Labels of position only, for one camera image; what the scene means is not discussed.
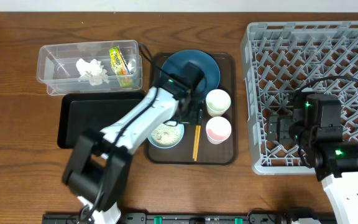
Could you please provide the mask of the left wooden chopstick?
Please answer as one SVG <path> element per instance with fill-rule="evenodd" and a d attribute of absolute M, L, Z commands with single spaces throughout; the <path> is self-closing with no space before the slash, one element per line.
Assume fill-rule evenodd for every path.
<path fill-rule="evenodd" d="M 196 161 L 196 152 L 197 152 L 197 143 L 199 141 L 199 133 L 200 133 L 200 126 L 196 125 L 195 126 L 195 137 L 194 137 L 194 142 L 193 142 L 193 160 Z"/>

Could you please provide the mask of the black food waste tray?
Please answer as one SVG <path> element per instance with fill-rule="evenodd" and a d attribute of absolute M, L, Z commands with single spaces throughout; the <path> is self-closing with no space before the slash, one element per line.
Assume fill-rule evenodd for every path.
<path fill-rule="evenodd" d="M 138 105 L 141 91 L 109 93 L 70 93 L 62 98 L 57 145 L 73 148 L 83 131 L 101 129 L 119 121 Z"/>

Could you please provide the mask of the light blue bowl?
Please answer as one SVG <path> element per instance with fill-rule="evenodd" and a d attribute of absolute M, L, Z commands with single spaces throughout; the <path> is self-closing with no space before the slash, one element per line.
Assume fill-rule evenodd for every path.
<path fill-rule="evenodd" d="M 155 147 L 168 149 L 176 146 L 185 133 L 185 126 L 176 121 L 167 121 L 160 124 L 148 136 L 149 142 Z"/>

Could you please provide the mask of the right wooden chopstick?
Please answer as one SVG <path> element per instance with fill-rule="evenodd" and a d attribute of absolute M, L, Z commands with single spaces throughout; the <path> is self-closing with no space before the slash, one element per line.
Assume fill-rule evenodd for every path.
<path fill-rule="evenodd" d="M 197 125 L 195 129 L 195 141 L 194 141 L 194 148 L 193 148 L 193 159 L 195 162 L 197 161 L 198 158 L 200 134 L 201 134 L 201 125 Z"/>

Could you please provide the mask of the grey dishwasher rack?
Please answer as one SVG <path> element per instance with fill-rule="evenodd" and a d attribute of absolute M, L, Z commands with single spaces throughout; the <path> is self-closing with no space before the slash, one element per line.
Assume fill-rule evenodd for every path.
<path fill-rule="evenodd" d="M 343 136 L 358 142 L 358 21 L 254 22 L 241 41 L 252 170 L 312 174 L 297 146 L 268 141 L 267 118 L 292 112 L 289 94 L 307 84 L 342 103 Z"/>

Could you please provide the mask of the white cup green inside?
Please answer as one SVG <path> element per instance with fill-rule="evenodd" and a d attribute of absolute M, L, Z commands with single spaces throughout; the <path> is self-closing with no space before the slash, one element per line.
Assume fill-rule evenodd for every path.
<path fill-rule="evenodd" d="M 222 116 L 230 105 L 231 97 L 224 90 L 211 90 L 206 96 L 207 112 L 212 117 Z"/>

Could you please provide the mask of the green yellow snack wrapper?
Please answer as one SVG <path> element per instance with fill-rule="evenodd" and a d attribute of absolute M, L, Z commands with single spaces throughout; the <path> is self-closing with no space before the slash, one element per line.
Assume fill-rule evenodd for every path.
<path fill-rule="evenodd" d="M 132 75 L 134 74 L 134 67 L 131 63 L 127 63 L 119 47 L 109 49 L 111 58 L 111 67 L 117 76 L 117 80 L 121 88 L 134 87 Z"/>

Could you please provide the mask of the clear plastic waste bin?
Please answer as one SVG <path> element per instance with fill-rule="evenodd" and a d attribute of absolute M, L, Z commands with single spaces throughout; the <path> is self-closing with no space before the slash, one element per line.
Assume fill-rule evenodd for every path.
<path fill-rule="evenodd" d="M 121 88 L 111 67 L 109 49 L 119 47 L 127 63 L 134 67 L 134 87 Z M 107 70 L 109 83 L 91 86 L 89 81 L 78 81 L 80 73 L 76 68 L 79 59 L 86 62 L 96 59 Z M 142 59 L 135 40 L 114 40 L 102 42 L 80 42 L 71 44 L 45 45 L 39 51 L 37 81 L 47 86 L 49 95 L 68 93 L 97 93 L 113 91 L 135 91 L 142 88 Z"/>

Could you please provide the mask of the brown serving tray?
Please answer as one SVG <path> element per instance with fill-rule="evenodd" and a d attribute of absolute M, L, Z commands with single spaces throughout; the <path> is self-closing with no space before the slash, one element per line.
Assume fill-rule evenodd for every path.
<path fill-rule="evenodd" d="M 200 143 L 197 160 L 193 159 L 195 140 L 195 125 L 184 125 L 184 136 L 173 147 L 163 149 L 145 141 L 144 152 L 146 157 L 156 164 L 183 164 L 183 165 L 217 165 L 232 164 L 238 155 L 237 118 L 236 118 L 236 66 L 234 59 L 227 53 L 210 52 L 221 72 L 219 89 L 227 92 L 231 98 L 231 105 L 223 114 L 231 126 L 231 135 L 220 144 L 212 144 L 206 134 L 206 123 L 211 118 L 206 108 L 203 109 Z"/>

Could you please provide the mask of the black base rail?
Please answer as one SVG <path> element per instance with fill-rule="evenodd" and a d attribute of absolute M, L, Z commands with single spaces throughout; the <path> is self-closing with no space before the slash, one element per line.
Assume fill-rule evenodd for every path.
<path fill-rule="evenodd" d="M 144 213 L 127 213 L 118 221 L 118 224 L 235 224 L 235 223 L 275 223 L 276 215 L 254 213 L 249 216 L 240 215 L 147 215 Z M 42 224 L 74 224 L 77 223 L 77 215 L 67 214 L 44 214 Z"/>

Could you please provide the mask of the crumpled white tissue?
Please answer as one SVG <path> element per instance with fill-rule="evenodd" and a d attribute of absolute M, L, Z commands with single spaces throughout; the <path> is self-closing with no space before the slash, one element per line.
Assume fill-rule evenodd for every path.
<path fill-rule="evenodd" d="M 89 81 L 91 86 L 101 85 L 103 82 L 109 83 L 107 70 L 101 64 L 101 61 L 92 59 L 86 62 L 82 58 L 76 62 L 76 68 L 80 73 L 78 81 Z"/>

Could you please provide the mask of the white rice food waste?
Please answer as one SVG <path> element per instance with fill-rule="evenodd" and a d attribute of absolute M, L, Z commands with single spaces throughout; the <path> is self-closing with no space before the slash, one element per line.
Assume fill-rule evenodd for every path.
<path fill-rule="evenodd" d="M 151 133 L 152 142 L 162 147 L 171 147 L 178 143 L 180 138 L 181 128 L 179 126 L 161 124 Z"/>

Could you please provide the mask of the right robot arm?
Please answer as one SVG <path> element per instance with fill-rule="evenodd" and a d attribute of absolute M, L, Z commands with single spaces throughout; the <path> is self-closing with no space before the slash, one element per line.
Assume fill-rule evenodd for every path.
<path fill-rule="evenodd" d="M 294 96 L 291 115 L 271 115 L 267 139 L 296 144 L 301 162 L 314 169 L 338 223 L 358 223 L 358 143 L 345 141 L 341 102 L 312 90 Z"/>

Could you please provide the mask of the dark blue plate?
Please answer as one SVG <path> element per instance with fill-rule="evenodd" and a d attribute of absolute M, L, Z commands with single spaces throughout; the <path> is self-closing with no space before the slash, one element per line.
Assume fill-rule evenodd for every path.
<path fill-rule="evenodd" d="M 180 70 L 186 63 L 192 62 L 204 72 L 204 78 L 197 87 L 196 99 L 203 101 L 206 95 L 217 89 L 221 73 L 217 62 L 210 54 L 199 50 L 182 50 L 169 56 L 162 65 L 162 69 L 170 74 L 180 77 Z"/>

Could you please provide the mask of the wooden chopstick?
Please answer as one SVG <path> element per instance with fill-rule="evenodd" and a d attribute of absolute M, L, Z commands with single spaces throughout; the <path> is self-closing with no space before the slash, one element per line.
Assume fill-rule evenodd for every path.
<path fill-rule="evenodd" d="M 200 133 L 200 126 L 196 125 L 195 126 L 195 137 L 194 137 L 194 142 L 193 142 L 193 160 L 196 161 L 196 152 L 197 152 L 197 143 L 199 141 L 199 133 Z"/>
<path fill-rule="evenodd" d="M 198 158 L 200 134 L 201 134 L 201 125 L 197 125 L 195 129 L 195 141 L 194 141 L 194 148 L 193 148 L 193 159 L 195 162 L 197 161 Z"/>

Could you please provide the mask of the white cup pink inside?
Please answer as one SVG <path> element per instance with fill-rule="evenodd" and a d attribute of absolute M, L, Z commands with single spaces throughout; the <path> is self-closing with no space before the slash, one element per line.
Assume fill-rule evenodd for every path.
<path fill-rule="evenodd" d="M 206 135 L 211 144 L 221 144 L 232 133 L 230 122 L 221 116 L 213 117 L 206 123 Z"/>

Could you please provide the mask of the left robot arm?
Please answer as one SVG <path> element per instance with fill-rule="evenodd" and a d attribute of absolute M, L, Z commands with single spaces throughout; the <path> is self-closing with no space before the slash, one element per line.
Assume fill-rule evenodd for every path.
<path fill-rule="evenodd" d="M 205 98 L 208 81 L 159 80 L 119 121 L 80 135 L 62 181 L 83 201 L 78 223 L 117 223 L 117 201 L 127 184 L 132 158 L 159 125 L 187 123 L 194 105 Z"/>

